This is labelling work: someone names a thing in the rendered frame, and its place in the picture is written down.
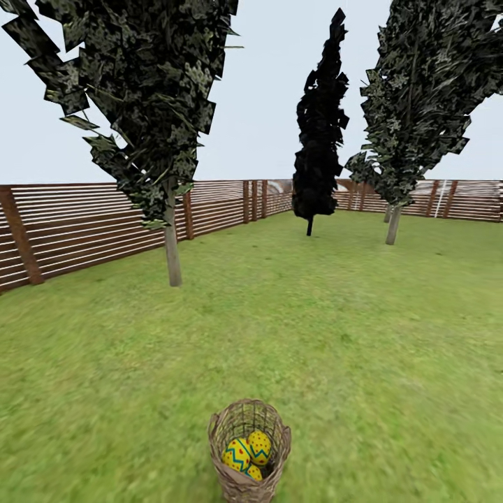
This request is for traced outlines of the wicker basket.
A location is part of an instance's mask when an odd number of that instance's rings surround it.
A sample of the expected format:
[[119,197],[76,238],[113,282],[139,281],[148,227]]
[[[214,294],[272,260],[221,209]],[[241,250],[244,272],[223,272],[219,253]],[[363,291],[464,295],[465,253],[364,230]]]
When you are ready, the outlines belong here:
[[[269,411],[276,420],[277,431],[279,437],[276,438],[276,451],[272,451],[269,457],[270,464],[266,468],[267,476],[259,481],[256,478],[250,478],[223,463],[222,451],[228,444],[228,433],[230,429],[224,425],[226,417],[233,409],[239,406],[262,407],[265,411]],[[291,428],[283,424],[277,410],[268,403],[262,402],[259,399],[242,399],[232,402],[220,413],[214,413],[209,418],[209,422],[213,423],[212,429],[208,432],[210,440],[210,455],[216,469],[219,482],[221,483],[221,491],[223,492],[226,503],[271,503],[275,496],[276,486],[282,475],[283,463],[291,450]],[[221,429],[221,432],[219,433]],[[219,433],[219,435],[218,435]],[[216,445],[220,445],[216,447]]]

